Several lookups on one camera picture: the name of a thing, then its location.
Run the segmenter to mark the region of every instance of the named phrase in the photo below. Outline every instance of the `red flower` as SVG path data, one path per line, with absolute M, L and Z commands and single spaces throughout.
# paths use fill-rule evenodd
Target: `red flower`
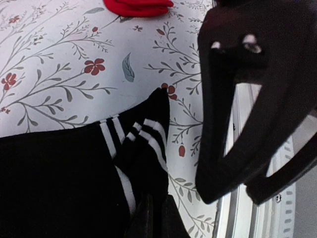
M 177 95 L 174 94 L 175 93 L 175 87 L 172 85 L 168 85 L 167 83 L 162 84 L 161 86 L 162 88 L 167 88 L 167 93 L 170 99 L 176 100 L 177 99 Z
M 9 20 L 9 23 L 15 23 L 15 22 L 17 22 L 18 20 L 20 20 L 19 15 L 15 16 L 14 18 L 11 18 L 11 19 Z
M 85 62 L 85 73 L 90 73 L 91 75 L 97 75 L 99 71 L 104 71 L 106 68 L 101 64 L 105 62 L 103 59 L 96 59 L 95 62 L 88 60 Z
M 185 147 L 183 145 L 181 145 L 178 148 L 178 154 L 179 154 L 180 157 L 184 157 L 185 156 Z
M 16 74 L 15 73 L 14 74 L 8 73 L 6 75 L 6 77 L 1 80 L 1 83 L 4 84 L 3 88 L 4 88 L 5 91 L 8 91 L 10 86 L 12 86 L 12 85 L 14 85 L 16 83 L 15 78 L 16 78 Z

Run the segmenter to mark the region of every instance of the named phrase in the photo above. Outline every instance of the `red cloth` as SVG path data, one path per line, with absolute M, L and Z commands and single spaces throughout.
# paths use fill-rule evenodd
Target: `red cloth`
M 170 0 L 104 0 L 106 7 L 120 16 L 151 17 L 168 13 Z

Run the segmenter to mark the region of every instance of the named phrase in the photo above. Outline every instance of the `white tablecloth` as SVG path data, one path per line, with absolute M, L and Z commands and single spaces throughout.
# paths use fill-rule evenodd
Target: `white tablecloth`
M 203 121 L 197 33 L 213 3 L 174 3 L 165 16 L 124 18 L 102 0 L 0 0 L 0 136 L 83 126 L 166 83 L 170 193 L 190 235 L 211 237 L 216 203 L 201 201 L 194 178 Z

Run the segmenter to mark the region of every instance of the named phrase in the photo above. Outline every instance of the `table surface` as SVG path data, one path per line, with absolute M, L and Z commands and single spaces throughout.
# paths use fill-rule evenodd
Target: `table surface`
M 194 185 L 202 130 L 197 33 L 211 0 L 124 18 L 102 0 L 0 0 L 0 137 L 73 128 L 170 96 L 169 192 L 191 237 L 211 237 L 216 202 Z

